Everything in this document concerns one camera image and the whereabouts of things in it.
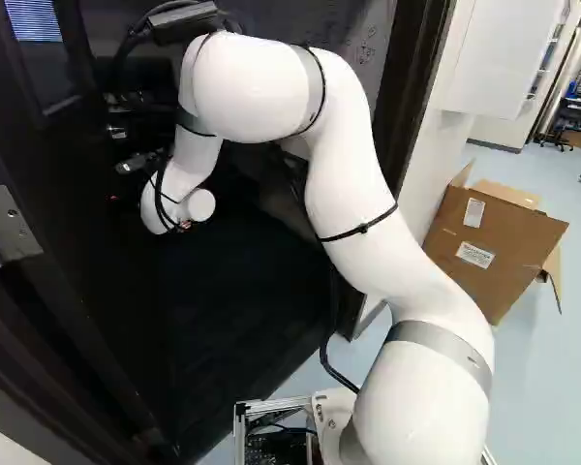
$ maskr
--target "door hinge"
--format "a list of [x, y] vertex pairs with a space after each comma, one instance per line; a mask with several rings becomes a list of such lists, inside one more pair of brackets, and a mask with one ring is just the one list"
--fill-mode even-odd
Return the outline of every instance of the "door hinge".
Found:
[[0, 266], [42, 253], [9, 189], [0, 185]]

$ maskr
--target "robotic arm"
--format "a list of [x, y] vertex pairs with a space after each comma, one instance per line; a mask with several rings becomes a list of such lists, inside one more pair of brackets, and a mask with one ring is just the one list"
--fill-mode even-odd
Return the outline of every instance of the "robotic arm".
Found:
[[[351, 67], [318, 48], [217, 32], [189, 45], [179, 103], [161, 184], [161, 202], [174, 222], [213, 213], [215, 200], [199, 185], [213, 171], [223, 139], [301, 138], [311, 153], [306, 208], [326, 253], [349, 283], [386, 295], [392, 309], [395, 326], [358, 394], [340, 456], [325, 462], [477, 464], [489, 416], [492, 332], [396, 209]], [[168, 220], [155, 201], [147, 184], [142, 220], [164, 233]]]

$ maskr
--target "cardboard box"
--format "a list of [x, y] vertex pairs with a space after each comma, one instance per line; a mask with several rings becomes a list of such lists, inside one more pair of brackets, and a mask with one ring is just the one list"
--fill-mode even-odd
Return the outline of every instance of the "cardboard box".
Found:
[[537, 278], [561, 298], [558, 242], [568, 223], [537, 210], [534, 194], [482, 179], [465, 184], [469, 163], [445, 190], [424, 241], [428, 256], [477, 303], [491, 325]]
[[573, 147], [581, 147], [581, 132], [580, 131], [564, 131], [562, 139], [567, 140]]

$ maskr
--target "gray joint band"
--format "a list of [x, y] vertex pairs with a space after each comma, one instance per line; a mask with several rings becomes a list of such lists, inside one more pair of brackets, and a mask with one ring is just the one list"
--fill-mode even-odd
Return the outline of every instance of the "gray joint band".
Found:
[[384, 344], [395, 341], [413, 342], [448, 357], [472, 375], [486, 397], [490, 397], [491, 369], [476, 349], [453, 332], [430, 323], [408, 320], [393, 326]]
[[[196, 52], [196, 58], [194, 59], [194, 63], [198, 60], [200, 52], [206, 44], [213, 36], [215, 36], [220, 31], [211, 32], [207, 34], [202, 44], [200, 44], [198, 51]], [[204, 126], [200, 120], [193, 114], [189, 113], [186, 109], [181, 107], [180, 105], [176, 109], [176, 124], [178, 124], [181, 128], [189, 131], [190, 133], [194, 133], [198, 136], [203, 136], [204, 138], [214, 138], [215, 135], [211, 134], [209, 130]]]
[[189, 113], [186, 109], [179, 107], [176, 109], [176, 124], [190, 133], [203, 136], [204, 138], [214, 138], [214, 134], [210, 134], [209, 130], [204, 126], [199, 119]]
[[303, 133], [315, 122], [321, 113], [324, 101], [325, 85], [322, 76], [321, 65], [317, 57], [302, 46], [289, 46], [297, 54], [308, 77], [308, 104], [299, 127], [294, 136]]

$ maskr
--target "blue floor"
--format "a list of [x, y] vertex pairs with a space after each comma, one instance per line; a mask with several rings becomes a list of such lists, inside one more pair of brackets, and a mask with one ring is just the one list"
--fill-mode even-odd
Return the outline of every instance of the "blue floor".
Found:
[[[461, 166], [476, 158], [481, 177], [542, 196], [540, 208], [568, 221], [562, 240], [564, 314], [550, 285], [532, 284], [495, 330], [497, 373], [488, 445], [501, 465], [581, 464], [581, 149], [561, 153], [532, 144], [518, 155], [467, 145]], [[361, 337], [330, 343], [334, 366], [356, 383], [366, 376], [389, 330], [382, 312]], [[336, 387], [318, 355], [273, 395], [289, 397]], [[228, 436], [200, 462], [233, 463]]]

